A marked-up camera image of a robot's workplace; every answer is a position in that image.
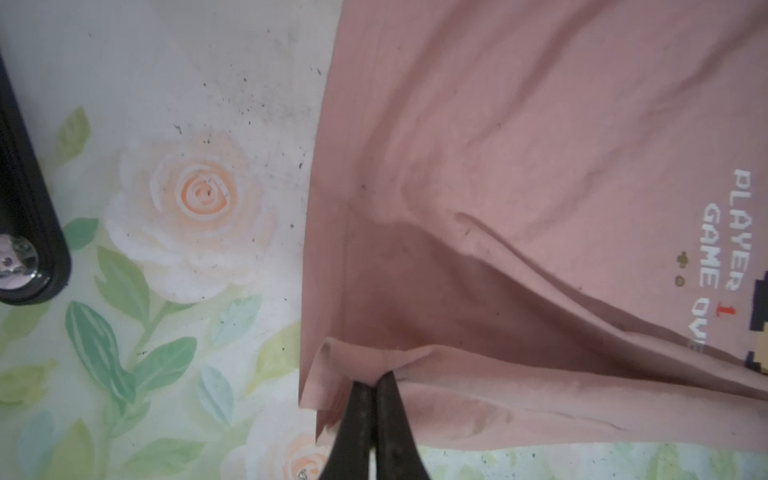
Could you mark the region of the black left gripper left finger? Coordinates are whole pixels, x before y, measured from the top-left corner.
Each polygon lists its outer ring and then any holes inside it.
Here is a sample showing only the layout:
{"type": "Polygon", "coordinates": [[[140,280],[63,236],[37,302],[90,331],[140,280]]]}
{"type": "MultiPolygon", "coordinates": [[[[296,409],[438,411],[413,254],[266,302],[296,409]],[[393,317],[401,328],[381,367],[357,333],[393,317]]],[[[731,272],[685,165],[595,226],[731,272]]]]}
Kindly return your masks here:
{"type": "Polygon", "coordinates": [[[354,382],[320,480],[365,480],[376,425],[375,389],[354,382]]]}

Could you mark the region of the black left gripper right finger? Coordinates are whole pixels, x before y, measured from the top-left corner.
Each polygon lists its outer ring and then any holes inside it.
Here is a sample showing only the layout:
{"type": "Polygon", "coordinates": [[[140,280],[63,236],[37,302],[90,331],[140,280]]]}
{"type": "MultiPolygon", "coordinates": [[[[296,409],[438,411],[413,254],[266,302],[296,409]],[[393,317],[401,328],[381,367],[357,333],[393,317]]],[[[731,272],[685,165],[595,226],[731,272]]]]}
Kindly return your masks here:
{"type": "Polygon", "coordinates": [[[393,372],[375,387],[378,480],[430,480],[419,455],[393,372]]]}

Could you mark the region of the pink pixel-print t-shirt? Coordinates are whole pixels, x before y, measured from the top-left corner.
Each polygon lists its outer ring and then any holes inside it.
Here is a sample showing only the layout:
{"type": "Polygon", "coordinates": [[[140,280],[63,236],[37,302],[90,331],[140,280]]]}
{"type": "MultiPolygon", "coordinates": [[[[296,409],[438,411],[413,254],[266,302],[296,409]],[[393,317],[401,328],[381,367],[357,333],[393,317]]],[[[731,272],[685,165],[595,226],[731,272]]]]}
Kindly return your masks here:
{"type": "Polygon", "coordinates": [[[439,448],[767,448],[767,5],[347,1],[299,401],[439,448]]]}

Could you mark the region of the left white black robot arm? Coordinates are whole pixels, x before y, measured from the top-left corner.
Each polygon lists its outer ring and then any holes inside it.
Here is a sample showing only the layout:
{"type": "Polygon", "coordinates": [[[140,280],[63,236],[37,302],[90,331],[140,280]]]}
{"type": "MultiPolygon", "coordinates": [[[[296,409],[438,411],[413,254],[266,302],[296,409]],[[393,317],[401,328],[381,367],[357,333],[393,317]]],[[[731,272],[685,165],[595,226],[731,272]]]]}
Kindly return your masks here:
{"type": "MultiPolygon", "coordinates": [[[[1,74],[1,301],[41,304],[68,283],[71,258],[6,72],[1,74]]],[[[352,385],[323,479],[426,479],[393,373],[352,385]]]]}

